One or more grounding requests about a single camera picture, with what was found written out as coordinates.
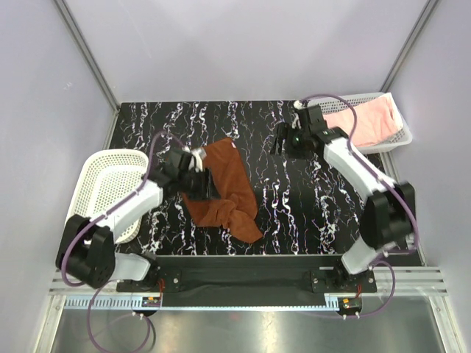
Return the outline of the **brown towel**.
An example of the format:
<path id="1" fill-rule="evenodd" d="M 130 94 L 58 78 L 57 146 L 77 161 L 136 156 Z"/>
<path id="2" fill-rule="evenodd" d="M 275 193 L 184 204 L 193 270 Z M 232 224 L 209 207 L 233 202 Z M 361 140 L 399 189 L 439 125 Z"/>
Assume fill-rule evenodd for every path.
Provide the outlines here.
<path id="1" fill-rule="evenodd" d="M 222 227 L 237 240 L 254 243 L 263 235 L 255 219 L 258 205 L 241 154 L 231 138 L 203 147 L 202 166 L 211 172 L 220 198 L 183 201 L 198 227 Z"/>

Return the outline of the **pink towel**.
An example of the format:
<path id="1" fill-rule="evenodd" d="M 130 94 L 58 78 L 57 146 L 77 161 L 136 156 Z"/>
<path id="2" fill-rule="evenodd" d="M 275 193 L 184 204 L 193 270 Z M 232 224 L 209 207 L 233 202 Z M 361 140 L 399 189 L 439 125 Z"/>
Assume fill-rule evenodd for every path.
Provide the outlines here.
<path id="1" fill-rule="evenodd" d="M 357 126 L 353 133 L 353 144 L 357 147 L 375 146 L 385 142 L 404 126 L 403 120 L 391 93 L 354 107 Z M 329 128 L 340 127 L 348 135 L 352 132 L 354 119 L 350 108 L 324 115 Z"/>

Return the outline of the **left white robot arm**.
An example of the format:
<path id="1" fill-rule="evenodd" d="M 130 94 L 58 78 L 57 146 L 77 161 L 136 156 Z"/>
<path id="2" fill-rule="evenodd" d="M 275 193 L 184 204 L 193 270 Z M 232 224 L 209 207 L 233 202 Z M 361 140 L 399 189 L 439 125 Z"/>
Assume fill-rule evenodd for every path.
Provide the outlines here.
<path id="1" fill-rule="evenodd" d="M 219 193 L 203 148 L 172 149 L 156 167 L 141 151 L 109 149 L 90 156 L 82 167 L 68 210 L 55 265 L 63 281 L 98 289 L 109 281 L 133 281 L 153 290 L 159 273 L 143 254 L 116 252 L 135 238 L 144 214 L 175 193 L 198 201 Z"/>

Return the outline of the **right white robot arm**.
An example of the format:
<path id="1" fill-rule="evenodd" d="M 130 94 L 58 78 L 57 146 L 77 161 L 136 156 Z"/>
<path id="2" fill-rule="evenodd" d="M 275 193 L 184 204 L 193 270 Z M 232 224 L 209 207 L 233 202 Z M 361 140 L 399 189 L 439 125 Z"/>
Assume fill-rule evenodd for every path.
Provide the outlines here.
<path id="1" fill-rule="evenodd" d="M 336 287 L 351 291 L 359 285 L 361 273 L 409 235 L 418 234 L 415 190 L 411 184 L 399 184 L 378 170 L 341 128 L 328 127 L 320 106 L 307 107 L 296 101 L 294 109 L 296 121 L 277 124 L 271 154 L 286 153 L 293 159 L 307 159 L 314 154 L 322 157 L 364 202 L 360 235 L 343 253 L 334 273 Z"/>

